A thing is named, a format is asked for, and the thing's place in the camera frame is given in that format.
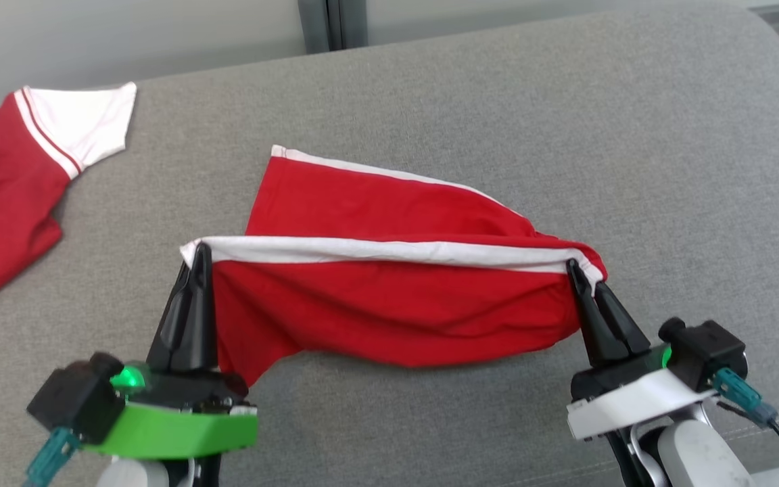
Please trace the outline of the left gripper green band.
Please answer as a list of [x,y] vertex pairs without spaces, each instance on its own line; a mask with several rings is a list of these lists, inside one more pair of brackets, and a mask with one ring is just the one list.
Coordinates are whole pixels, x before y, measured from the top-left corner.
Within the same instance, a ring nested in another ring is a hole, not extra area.
[[247,386],[218,366],[212,250],[195,247],[171,289],[145,363],[128,363],[110,382],[126,401],[100,444],[111,457],[187,460],[253,446],[258,408]]

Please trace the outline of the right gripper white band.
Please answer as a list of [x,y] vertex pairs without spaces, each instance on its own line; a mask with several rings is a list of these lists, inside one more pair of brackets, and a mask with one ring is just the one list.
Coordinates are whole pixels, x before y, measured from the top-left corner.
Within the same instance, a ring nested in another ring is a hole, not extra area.
[[[573,438],[586,440],[640,425],[716,394],[693,390],[665,366],[670,346],[650,349],[649,339],[605,281],[593,287],[576,260],[567,262],[567,275],[593,367],[571,380],[567,422]],[[636,357],[619,363],[628,355]]]

